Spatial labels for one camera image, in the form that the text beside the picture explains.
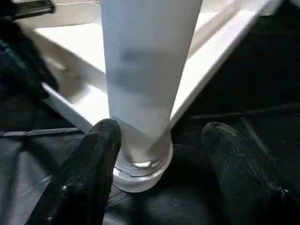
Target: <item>white furniture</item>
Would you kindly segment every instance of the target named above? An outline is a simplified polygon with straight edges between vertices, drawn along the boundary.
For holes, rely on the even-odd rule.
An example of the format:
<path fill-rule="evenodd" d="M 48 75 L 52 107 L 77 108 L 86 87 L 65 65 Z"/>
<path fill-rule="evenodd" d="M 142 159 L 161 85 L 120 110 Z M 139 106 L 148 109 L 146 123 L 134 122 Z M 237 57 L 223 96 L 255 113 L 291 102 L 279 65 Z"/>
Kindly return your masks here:
<path fill-rule="evenodd" d="M 102 0 L 103 21 L 99 2 L 82 3 L 93 9 L 77 25 L 70 17 L 60 22 L 61 12 L 43 18 L 56 27 L 25 21 L 60 84 L 59 93 L 43 84 L 45 102 L 84 132 L 104 118 L 119 122 L 114 182 L 125 191 L 158 182 L 172 158 L 170 129 L 256 18 L 274 7 L 233 0 L 212 9 L 216 1 L 205 0 L 199 13 L 201 0 Z"/>

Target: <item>black object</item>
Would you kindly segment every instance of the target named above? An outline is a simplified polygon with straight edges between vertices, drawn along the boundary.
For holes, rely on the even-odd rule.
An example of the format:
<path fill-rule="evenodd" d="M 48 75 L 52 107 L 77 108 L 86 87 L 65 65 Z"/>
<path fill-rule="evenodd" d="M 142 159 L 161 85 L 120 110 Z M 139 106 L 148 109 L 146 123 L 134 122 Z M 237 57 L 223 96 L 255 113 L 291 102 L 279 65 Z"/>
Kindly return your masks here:
<path fill-rule="evenodd" d="M 255 135 L 248 120 L 242 118 L 237 124 L 233 127 L 211 122 L 202 130 L 203 149 L 218 177 L 231 224 L 280 225 L 286 220 L 298 224 L 299 194 L 281 176 L 280 168 L 266 154 L 267 146 Z M 282 127 L 279 131 L 288 132 Z"/>
<path fill-rule="evenodd" d="M 117 122 L 96 124 L 53 175 L 26 224 L 102 224 L 120 146 Z"/>
<path fill-rule="evenodd" d="M 41 82 L 58 89 L 34 43 L 17 23 L 0 22 L 0 85 L 8 92 L 25 91 L 38 98 L 48 94 Z"/>
<path fill-rule="evenodd" d="M 37 0 L 13 3 L 11 0 L 1 0 L 0 22 L 12 22 L 48 13 L 54 13 L 55 7 L 51 0 Z"/>

